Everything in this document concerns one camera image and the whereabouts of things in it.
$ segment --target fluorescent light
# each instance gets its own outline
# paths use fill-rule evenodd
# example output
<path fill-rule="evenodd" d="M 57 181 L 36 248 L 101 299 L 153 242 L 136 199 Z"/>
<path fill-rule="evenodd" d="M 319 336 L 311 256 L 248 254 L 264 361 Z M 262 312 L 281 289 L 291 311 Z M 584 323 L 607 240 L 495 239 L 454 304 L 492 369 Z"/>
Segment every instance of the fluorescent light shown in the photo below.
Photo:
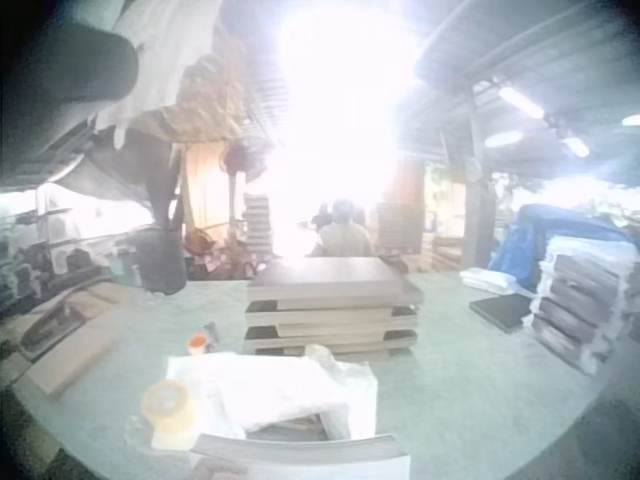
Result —
<path fill-rule="evenodd" d="M 489 148 L 502 147 L 504 145 L 510 145 L 522 140 L 524 134 L 518 130 L 512 132 L 502 132 L 495 135 L 491 135 L 484 141 L 484 145 Z"/>
<path fill-rule="evenodd" d="M 640 127 L 640 115 L 631 115 L 622 120 L 625 127 Z"/>
<path fill-rule="evenodd" d="M 511 87 L 502 87 L 498 94 L 503 100 L 522 110 L 531 118 L 544 118 L 544 109 Z"/>
<path fill-rule="evenodd" d="M 569 147 L 571 151 L 580 158 L 584 158 L 589 155 L 589 147 L 587 147 L 578 137 L 564 138 L 562 139 L 562 143 Z"/>

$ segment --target man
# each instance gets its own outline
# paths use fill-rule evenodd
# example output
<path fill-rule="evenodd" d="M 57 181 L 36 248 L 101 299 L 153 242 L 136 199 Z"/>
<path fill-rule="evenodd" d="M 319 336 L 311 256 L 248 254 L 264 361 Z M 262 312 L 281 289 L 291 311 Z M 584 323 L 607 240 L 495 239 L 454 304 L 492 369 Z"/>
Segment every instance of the man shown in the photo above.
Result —
<path fill-rule="evenodd" d="M 354 207 L 349 200 L 336 200 L 333 222 L 320 229 L 314 257 L 370 257 L 373 247 L 367 230 L 353 222 Z"/>

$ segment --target stack of wooden planks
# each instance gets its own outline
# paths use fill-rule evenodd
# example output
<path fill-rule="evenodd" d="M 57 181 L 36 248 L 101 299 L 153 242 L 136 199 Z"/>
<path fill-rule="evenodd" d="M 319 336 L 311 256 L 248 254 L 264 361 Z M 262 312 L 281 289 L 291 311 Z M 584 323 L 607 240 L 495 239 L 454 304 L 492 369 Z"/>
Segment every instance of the stack of wooden planks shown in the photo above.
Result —
<path fill-rule="evenodd" d="M 247 250 L 268 255 L 272 252 L 271 215 L 266 195 L 244 195 L 246 209 L 243 218 L 247 222 Z"/>
<path fill-rule="evenodd" d="M 422 248 L 424 207 L 380 203 L 377 250 L 385 254 L 418 254 Z"/>
<path fill-rule="evenodd" d="M 249 284 L 245 350 L 381 359 L 415 344 L 422 291 L 378 258 L 274 260 Z"/>

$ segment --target tape roll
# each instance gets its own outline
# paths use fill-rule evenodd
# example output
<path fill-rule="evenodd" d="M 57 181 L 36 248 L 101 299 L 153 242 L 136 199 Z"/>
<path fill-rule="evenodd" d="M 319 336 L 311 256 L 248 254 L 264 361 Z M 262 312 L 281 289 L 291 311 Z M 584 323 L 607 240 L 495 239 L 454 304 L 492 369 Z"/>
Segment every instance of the tape roll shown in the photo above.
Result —
<path fill-rule="evenodd" d="M 188 430 L 196 418 L 193 397 L 177 380 L 163 380 L 147 390 L 140 410 L 160 433 Z"/>

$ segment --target gray table surface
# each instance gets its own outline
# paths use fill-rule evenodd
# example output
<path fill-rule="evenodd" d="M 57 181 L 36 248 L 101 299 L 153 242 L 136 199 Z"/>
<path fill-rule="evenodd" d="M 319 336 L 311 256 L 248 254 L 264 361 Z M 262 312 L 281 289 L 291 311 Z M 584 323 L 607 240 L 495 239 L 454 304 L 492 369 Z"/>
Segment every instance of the gray table surface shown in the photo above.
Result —
<path fill-rule="evenodd" d="M 378 433 L 394 433 L 412 456 L 412 478 L 498 479 L 552 444 L 595 400 L 615 358 L 593 379 L 564 364 L 520 331 L 506 335 L 468 308 L 488 293 L 455 273 L 410 276 L 425 293 L 418 344 L 375 363 Z M 14 392 L 71 455 L 98 476 L 180 479 L 187 456 L 148 455 L 127 445 L 125 423 L 145 390 L 160 381 L 169 356 L 186 355 L 189 338 L 214 321 L 221 349 L 241 352 L 246 282 L 193 282 L 176 295 L 142 294 L 92 320 L 111 325 L 116 346 L 59 400 L 25 378 Z"/>

